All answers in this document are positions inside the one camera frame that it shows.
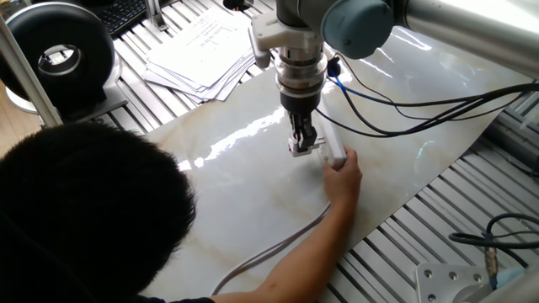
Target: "gray cable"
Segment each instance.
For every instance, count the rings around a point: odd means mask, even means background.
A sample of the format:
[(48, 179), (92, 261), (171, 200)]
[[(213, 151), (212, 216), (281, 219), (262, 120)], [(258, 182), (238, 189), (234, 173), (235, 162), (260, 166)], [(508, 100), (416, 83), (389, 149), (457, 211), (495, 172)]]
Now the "gray cable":
[(294, 232), (287, 238), (285, 238), (283, 241), (278, 242), (262, 252), (259, 252), (255, 255), (253, 255), (251, 258), (248, 258), (247, 260), (241, 262), (238, 264), (235, 268), (231, 269), (220, 281), (217, 283), (216, 287), (211, 292), (211, 295), (217, 295), (219, 291), (222, 289), (223, 286), (225, 286), (226, 283), (228, 283), (230, 280), (234, 279), (237, 275), (242, 273), (243, 271), (252, 268), (253, 266), (256, 266), (267, 259), (273, 257), (275, 252), (280, 252), (281, 250), (287, 248), (290, 246), (298, 237), (301, 237), (303, 234), (305, 234), (307, 231), (311, 230), (314, 226), (316, 226), (320, 221), (323, 219), (323, 217), (326, 215), (326, 213), (329, 210), (329, 202), (326, 205), (326, 207), (323, 208), (320, 215), (317, 215), (312, 221), (307, 223), (304, 227), (299, 229), (298, 231)]

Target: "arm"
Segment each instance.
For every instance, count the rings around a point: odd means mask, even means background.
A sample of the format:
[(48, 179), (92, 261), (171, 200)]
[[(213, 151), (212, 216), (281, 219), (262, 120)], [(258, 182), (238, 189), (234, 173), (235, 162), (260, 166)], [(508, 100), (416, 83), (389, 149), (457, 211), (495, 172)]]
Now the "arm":
[(317, 228), (289, 252), (254, 291), (211, 297), (216, 303), (310, 303), (325, 290), (354, 225), (361, 171), (357, 154), (346, 147), (343, 168), (323, 168), (324, 190), (331, 207)]

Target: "fingers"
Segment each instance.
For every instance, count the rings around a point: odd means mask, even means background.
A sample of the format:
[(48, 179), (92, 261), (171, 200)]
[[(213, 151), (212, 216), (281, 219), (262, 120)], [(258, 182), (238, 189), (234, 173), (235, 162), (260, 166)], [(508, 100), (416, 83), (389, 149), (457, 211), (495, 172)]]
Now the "fingers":
[(333, 167), (331, 167), (331, 165), (329, 165), (329, 163), (326, 162), (322, 167), (322, 171), (324, 175), (327, 175), (334, 172), (335, 170)]
[(344, 167), (356, 167), (357, 166), (357, 152), (349, 146), (344, 146), (346, 151), (346, 162)]

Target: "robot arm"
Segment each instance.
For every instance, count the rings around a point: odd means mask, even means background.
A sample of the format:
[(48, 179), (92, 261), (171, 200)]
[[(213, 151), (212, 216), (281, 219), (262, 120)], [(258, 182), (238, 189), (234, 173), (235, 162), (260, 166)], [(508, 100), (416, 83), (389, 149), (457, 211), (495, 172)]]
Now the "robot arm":
[(371, 55), (402, 25), (539, 78), (539, 3), (533, 0), (277, 0), (276, 12), (253, 18), (257, 64), (275, 58), (280, 101), (288, 110), (294, 155), (308, 153), (317, 132), (327, 58), (324, 42), (352, 59)]

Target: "white mounting bracket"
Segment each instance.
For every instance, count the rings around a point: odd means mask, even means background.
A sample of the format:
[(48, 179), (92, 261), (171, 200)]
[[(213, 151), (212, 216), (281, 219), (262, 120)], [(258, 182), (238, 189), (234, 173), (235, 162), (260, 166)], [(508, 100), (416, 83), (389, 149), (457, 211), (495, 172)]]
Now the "white mounting bracket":
[(421, 263), (415, 276), (419, 303), (475, 303), (492, 293), (487, 270), (481, 267)]
[(322, 36), (309, 29), (293, 29), (282, 24), (275, 11), (254, 16), (248, 32), (254, 59), (260, 68), (270, 65), (270, 50), (275, 47), (308, 50), (323, 43)]

